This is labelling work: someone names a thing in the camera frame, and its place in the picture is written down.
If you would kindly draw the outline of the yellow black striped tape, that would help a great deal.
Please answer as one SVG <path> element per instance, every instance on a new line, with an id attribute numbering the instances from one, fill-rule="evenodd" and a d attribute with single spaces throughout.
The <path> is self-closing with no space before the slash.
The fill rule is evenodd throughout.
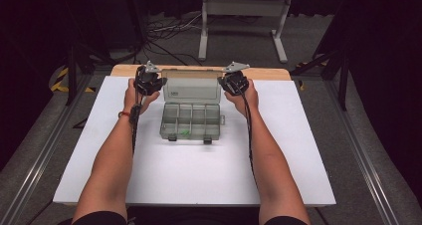
<path id="1" fill-rule="evenodd" d="M 65 87 L 62 85 L 62 81 L 65 78 L 65 76 L 68 74 L 69 69 L 66 67 L 63 67 L 60 72 L 58 73 L 55 81 L 53 82 L 53 84 L 50 86 L 50 90 L 52 92 L 64 92 L 64 93 L 68 93 L 70 91 L 70 89 L 68 87 Z"/>

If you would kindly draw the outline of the grey metal stand frame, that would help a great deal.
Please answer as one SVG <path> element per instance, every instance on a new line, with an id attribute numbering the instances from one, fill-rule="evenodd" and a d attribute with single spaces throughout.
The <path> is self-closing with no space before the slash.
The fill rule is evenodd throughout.
<path id="1" fill-rule="evenodd" d="M 198 59 L 205 61 L 208 44 L 208 16 L 253 16 L 278 17 L 279 26 L 271 31 L 271 36 L 279 57 L 285 64 L 288 61 L 281 35 L 288 17 L 292 0 L 202 0 L 202 28 Z"/>

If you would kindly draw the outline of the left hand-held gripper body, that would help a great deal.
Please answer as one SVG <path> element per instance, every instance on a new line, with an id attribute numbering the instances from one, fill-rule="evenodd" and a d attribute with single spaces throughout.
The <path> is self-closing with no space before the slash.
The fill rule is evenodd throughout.
<path id="1" fill-rule="evenodd" d="M 139 66 L 135 73 L 135 90 L 143 96 L 151 96 L 154 92 L 160 91 L 161 88 L 157 85 L 160 79 L 159 73 L 160 70 L 150 61 Z"/>

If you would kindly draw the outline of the aluminium floor rail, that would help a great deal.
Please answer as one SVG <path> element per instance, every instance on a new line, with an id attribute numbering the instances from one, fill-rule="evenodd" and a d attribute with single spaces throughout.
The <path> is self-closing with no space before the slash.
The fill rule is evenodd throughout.
<path id="1" fill-rule="evenodd" d="M 346 130 L 351 150 L 384 225 L 399 225 L 397 217 L 382 187 L 377 171 L 357 137 L 356 131 L 350 120 L 350 116 L 348 112 L 342 109 L 340 103 L 338 102 L 335 83 L 332 81 L 324 81 L 323 83 L 328 96 L 335 107 L 339 120 Z"/>
<path id="2" fill-rule="evenodd" d="M 60 113 L 58 119 L 54 123 L 54 126 L 47 138 L 47 141 L 43 145 L 37 159 L 30 167 L 25 180 L 20 186 L 16 196 L 11 202 L 7 212 L 0 220 L 0 225 L 15 225 L 18 218 L 23 212 L 24 207 L 29 201 L 32 193 L 34 192 L 39 180 L 41 179 L 56 147 L 58 140 L 63 134 L 63 130 L 69 117 L 75 110 L 83 92 L 88 86 L 92 75 L 82 75 L 80 81 L 77 83 L 76 95 L 68 106 L 65 106 Z"/>

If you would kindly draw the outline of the person's left hand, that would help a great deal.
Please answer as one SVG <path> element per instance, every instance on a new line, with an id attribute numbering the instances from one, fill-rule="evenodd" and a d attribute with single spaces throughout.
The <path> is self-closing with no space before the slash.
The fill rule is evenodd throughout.
<path id="1" fill-rule="evenodd" d="M 158 99 L 160 92 L 154 92 L 151 96 L 147 96 L 143 101 L 140 114 L 143 114 L 149 107 L 151 103 Z M 125 90 L 124 101 L 123 101 L 123 111 L 129 113 L 131 108 L 135 105 L 135 87 L 134 87 L 134 78 L 129 78 L 127 83 L 127 89 Z"/>

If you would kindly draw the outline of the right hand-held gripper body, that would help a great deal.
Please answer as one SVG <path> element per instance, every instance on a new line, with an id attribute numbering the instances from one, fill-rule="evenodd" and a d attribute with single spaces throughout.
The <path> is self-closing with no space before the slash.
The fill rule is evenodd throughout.
<path id="1" fill-rule="evenodd" d="M 249 82 L 242 71 L 249 68 L 248 64 L 232 62 L 223 69 L 224 76 L 222 78 L 226 81 L 226 88 L 223 88 L 223 90 L 231 96 L 239 96 L 244 93 L 249 88 Z"/>

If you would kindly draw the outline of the black metal stand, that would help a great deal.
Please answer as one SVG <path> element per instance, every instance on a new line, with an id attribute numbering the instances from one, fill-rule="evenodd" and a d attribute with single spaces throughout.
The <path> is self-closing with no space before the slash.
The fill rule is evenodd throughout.
<path id="1" fill-rule="evenodd" d="M 337 100 L 344 111 L 346 110 L 345 96 L 349 69 L 346 48 L 349 41 L 348 32 L 351 19 L 352 16 L 349 15 L 347 7 L 340 6 L 316 47 L 313 59 L 290 71 L 292 76 L 299 76 L 317 65 L 326 63 L 325 68 L 320 72 L 321 78 L 326 81 L 331 81 L 337 72 L 340 72 Z"/>

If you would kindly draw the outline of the grey translucent compartment box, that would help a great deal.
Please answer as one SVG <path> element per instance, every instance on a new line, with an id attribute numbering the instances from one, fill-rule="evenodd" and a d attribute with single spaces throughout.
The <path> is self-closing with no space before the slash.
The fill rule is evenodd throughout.
<path id="1" fill-rule="evenodd" d="M 167 79 L 163 86 L 164 108 L 160 135 L 169 141 L 202 140 L 211 144 L 220 138 L 221 86 L 215 70 L 163 70 Z M 184 130 L 190 134 L 181 136 Z"/>

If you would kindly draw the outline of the person's black clothing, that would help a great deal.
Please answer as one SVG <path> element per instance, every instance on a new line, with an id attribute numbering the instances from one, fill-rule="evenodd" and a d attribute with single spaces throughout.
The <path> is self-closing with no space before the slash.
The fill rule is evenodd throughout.
<path id="1" fill-rule="evenodd" d="M 58 225 L 260 225 L 259 211 L 258 207 L 130 207 L 127 220 L 102 211 Z"/>

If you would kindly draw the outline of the person's right hand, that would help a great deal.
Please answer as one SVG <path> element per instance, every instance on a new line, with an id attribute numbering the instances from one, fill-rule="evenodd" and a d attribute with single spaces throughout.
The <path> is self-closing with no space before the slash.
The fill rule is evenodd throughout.
<path id="1" fill-rule="evenodd" d="M 254 117 L 259 113 L 259 97 L 254 82 L 252 80 L 248 80 L 248 82 L 249 88 L 246 89 L 243 96 L 231 96 L 228 92 L 225 92 L 224 95 L 244 117 L 248 115 Z"/>

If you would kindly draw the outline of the white board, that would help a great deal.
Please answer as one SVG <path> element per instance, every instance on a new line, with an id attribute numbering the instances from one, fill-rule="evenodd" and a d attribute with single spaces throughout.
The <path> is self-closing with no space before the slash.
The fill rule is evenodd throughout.
<path id="1" fill-rule="evenodd" d="M 105 78 L 91 114 L 67 164 L 54 202 L 75 204 L 91 174 L 95 157 L 122 108 L 125 77 Z M 307 206 L 327 206 L 335 198 L 302 102 L 292 81 L 257 81 L 259 109 L 282 149 Z M 164 101 L 139 119 L 130 205 L 252 206 L 259 195 L 251 173 L 245 119 L 227 100 L 225 123 L 209 145 L 198 140 L 164 140 L 159 134 Z"/>

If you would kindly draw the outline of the wooden table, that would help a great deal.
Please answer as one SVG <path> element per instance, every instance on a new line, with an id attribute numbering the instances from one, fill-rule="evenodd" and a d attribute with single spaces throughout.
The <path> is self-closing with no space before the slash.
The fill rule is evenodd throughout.
<path id="1" fill-rule="evenodd" d="M 160 70 L 222 70 L 222 67 L 209 66 L 158 65 L 157 68 Z M 134 77 L 136 69 L 137 65 L 116 65 L 110 74 L 115 77 Z M 243 74 L 252 80 L 289 81 L 291 79 L 290 73 L 285 69 L 249 68 L 243 70 Z"/>

